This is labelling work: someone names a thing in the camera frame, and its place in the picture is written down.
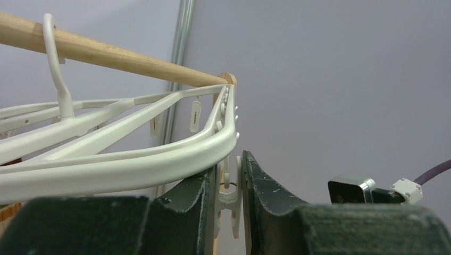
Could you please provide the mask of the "white clip hanger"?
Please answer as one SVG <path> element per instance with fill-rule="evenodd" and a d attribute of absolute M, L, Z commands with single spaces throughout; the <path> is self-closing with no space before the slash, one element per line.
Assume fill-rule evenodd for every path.
<path fill-rule="evenodd" d="M 1 232 L 37 197 L 140 194 L 220 166 L 239 138 L 230 73 L 214 76 L 1 13 L 1 43 L 44 53 L 56 101 L 1 109 Z M 182 83 L 157 94 L 74 100 L 67 60 Z"/>

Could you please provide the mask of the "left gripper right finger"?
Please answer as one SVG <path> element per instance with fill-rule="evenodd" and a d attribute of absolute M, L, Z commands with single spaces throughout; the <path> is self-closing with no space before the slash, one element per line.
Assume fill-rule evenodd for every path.
<path fill-rule="evenodd" d="M 450 234 L 421 206 L 307 203 L 249 151 L 241 164 L 247 254 L 450 254 Z"/>

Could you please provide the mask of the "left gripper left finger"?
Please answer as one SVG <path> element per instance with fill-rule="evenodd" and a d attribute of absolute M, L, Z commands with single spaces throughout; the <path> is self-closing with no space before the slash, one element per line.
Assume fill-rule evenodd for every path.
<path fill-rule="evenodd" d="M 47 197 L 28 202 L 1 254 L 210 254 L 216 169 L 158 198 Z"/>

